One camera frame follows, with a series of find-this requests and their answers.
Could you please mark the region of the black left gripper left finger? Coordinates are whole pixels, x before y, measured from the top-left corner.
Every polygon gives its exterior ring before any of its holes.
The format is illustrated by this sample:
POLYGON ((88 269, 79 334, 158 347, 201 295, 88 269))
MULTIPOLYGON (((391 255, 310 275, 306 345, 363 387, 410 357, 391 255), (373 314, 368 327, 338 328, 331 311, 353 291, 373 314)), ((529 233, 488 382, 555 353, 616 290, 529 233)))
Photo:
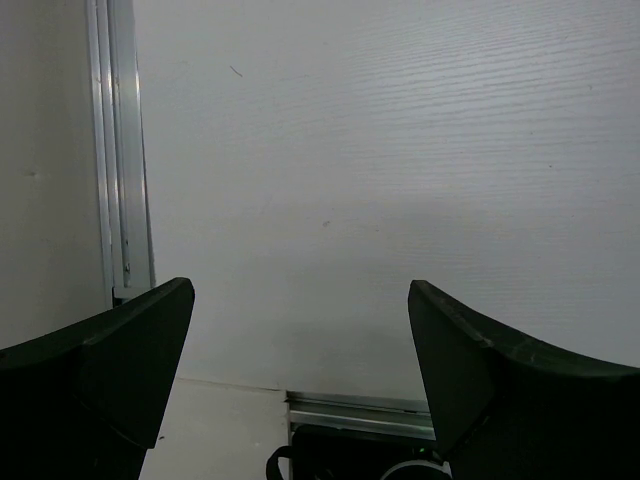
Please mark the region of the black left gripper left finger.
POLYGON ((159 437, 195 290, 174 278, 1 352, 4 479, 136 479, 159 437))

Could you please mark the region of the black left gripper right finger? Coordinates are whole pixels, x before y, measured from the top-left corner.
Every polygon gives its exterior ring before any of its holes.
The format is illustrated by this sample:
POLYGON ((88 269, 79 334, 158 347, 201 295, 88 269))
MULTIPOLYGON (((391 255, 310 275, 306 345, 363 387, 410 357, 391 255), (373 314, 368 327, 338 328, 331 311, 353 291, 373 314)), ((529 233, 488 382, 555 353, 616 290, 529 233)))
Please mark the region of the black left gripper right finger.
POLYGON ((639 371, 538 340, 424 280, 408 314, 456 479, 635 479, 639 371))

